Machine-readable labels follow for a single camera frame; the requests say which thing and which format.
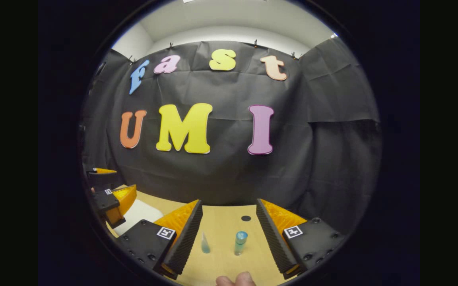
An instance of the orange letter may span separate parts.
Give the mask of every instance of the orange letter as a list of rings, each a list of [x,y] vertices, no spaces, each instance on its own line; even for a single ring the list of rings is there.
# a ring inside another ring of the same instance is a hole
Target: orange letter
[[[278,70],[278,66],[283,66],[284,62],[277,60],[276,56],[265,56],[264,58],[261,58],[261,61],[265,63],[266,73],[270,78],[273,78],[274,80],[285,80],[287,78],[287,74],[281,73]]]
[[[130,123],[130,118],[132,117],[132,112],[125,112],[121,115],[121,130],[120,130],[120,141],[121,145],[125,148],[134,148],[139,143],[140,139],[140,129],[142,127],[142,118],[146,116],[146,110],[139,110],[135,113],[135,128],[134,135],[132,138],[128,137],[128,124]]]

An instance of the foam letter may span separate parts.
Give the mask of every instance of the foam letter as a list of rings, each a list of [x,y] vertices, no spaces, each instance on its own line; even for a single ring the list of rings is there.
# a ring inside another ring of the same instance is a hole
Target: foam letter
[[[208,114],[212,110],[213,107],[208,103],[196,103],[192,105],[182,122],[176,105],[168,104],[160,107],[158,112],[162,114],[162,123],[160,124],[160,137],[156,145],[157,150],[171,150],[171,143],[169,143],[169,134],[171,134],[174,148],[176,151],[180,151],[188,134],[185,151],[208,154],[210,146],[206,142],[206,128]]]
[[[139,143],[140,139],[140,129],[142,127],[142,118],[146,116],[146,110],[139,110],[135,113],[135,128],[132,138],[128,137],[128,125],[130,123],[130,118],[132,117],[132,112],[125,112],[121,115],[121,129],[120,129],[120,141],[121,145],[125,148],[134,148]]]
[[[278,66],[283,66],[284,62],[277,60],[276,56],[265,56],[264,58],[261,58],[261,61],[265,63],[266,73],[270,78],[273,78],[274,80],[285,80],[287,78],[287,74],[281,73],[278,70]]]
[[[251,105],[248,110],[254,117],[252,144],[248,152],[253,155],[270,154],[273,147],[270,145],[270,117],[273,109],[264,105]]]
[[[161,64],[158,64],[153,71],[155,73],[171,73],[176,70],[176,65],[179,61],[180,56],[166,56],[160,61]]]
[[[236,67],[236,61],[233,59],[236,53],[233,50],[218,49],[211,54],[210,67],[212,70],[229,71]]]
[[[144,67],[149,64],[149,60],[146,60],[144,63],[142,63],[131,75],[130,78],[132,78],[132,82],[130,83],[130,93],[134,92],[135,89],[137,89],[140,85],[140,78],[144,76],[145,69]]]

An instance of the blue cap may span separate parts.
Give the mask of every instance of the blue cap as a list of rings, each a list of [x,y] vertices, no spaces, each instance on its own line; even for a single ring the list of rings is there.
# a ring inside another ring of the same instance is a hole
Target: blue cap
[[[247,232],[237,232],[236,233],[236,243],[243,244],[247,241],[248,234]]]

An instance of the white wall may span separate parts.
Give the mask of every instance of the white wall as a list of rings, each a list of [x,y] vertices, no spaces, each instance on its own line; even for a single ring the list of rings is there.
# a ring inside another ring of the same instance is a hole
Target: white wall
[[[276,49],[286,54],[295,52],[295,56],[300,56],[300,54],[305,54],[310,50],[309,47],[298,41],[262,29],[239,26],[211,26],[182,31],[158,40],[148,49],[146,54],[152,54],[168,48],[169,42],[173,43],[173,45],[200,41],[237,41],[253,44],[256,39],[260,46]]]
[[[147,55],[147,51],[152,45],[153,41],[139,22],[123,34],[113,45],[113,50],[118,51],[127,58],[132,56],[132,60],[138,60]]]

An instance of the pink letter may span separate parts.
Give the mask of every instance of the pink letter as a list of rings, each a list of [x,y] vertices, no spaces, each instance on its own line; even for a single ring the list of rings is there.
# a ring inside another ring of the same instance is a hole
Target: pink letter
[[[180,61],[180,56],[172,55],[163,58],[153,70],[155,73],[171,73],[176,70],[176,65]]]
[[[270,145],[270,117],[273,109],[264,105],[251,105],[248,110],[254,117],[254,131],[252,144],[247,150],[253,155],[270,154],[273,151]]]

